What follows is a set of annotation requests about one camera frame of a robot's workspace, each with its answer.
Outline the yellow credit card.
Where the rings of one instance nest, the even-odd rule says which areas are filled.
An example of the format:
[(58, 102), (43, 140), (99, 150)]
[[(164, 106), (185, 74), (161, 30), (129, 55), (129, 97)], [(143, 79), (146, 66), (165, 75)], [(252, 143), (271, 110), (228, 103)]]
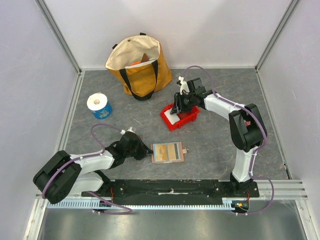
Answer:
[(153, 153), (155, 162), (166, 162), (168, 160), (166, 144), (154, 144)]

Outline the tan leather card holder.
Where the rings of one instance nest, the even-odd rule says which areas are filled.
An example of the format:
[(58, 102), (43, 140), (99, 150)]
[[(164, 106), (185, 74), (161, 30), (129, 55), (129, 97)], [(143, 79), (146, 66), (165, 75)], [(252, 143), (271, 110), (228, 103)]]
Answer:
[(154, 143), (151, 146), (153, 164), (180, 163), (184, 161), (188, 149), (182, 146), (181, 142)]

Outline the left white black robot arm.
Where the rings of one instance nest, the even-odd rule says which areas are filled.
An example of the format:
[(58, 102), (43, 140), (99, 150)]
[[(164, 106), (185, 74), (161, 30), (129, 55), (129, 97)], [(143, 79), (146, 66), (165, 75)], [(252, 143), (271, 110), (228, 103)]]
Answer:
[(128, 158), (140, 161), (152, 154), (141, 138), (128, 130), (120, 140), (101, 151), (87, 155), (68, 154), (65, 150), (56, 152), (35, 174), (33, 183), (51, 204), (61, 202), (69, 194), (86, 191), (103, 197), (110, 192), (110, 180), (102, 170), (116, 168)]

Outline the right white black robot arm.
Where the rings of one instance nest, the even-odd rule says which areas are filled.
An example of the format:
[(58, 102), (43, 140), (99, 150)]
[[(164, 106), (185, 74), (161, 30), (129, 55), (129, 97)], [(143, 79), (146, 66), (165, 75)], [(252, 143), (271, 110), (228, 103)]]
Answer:
[(243, 105), (222, 97), (214, 90), (206, 90), (200, 78), (185, 81), (178, 78), (179, 92), (174, 94), (171, 115), (186, 114), (192, 107), (200, 107), (225, 118), (236, 147), (235, 165), (230, 174), (229, 191), (242, 196), (253, 182), (253, 165), (257, 152), (267, 140), (267, 131), (258, 107)]

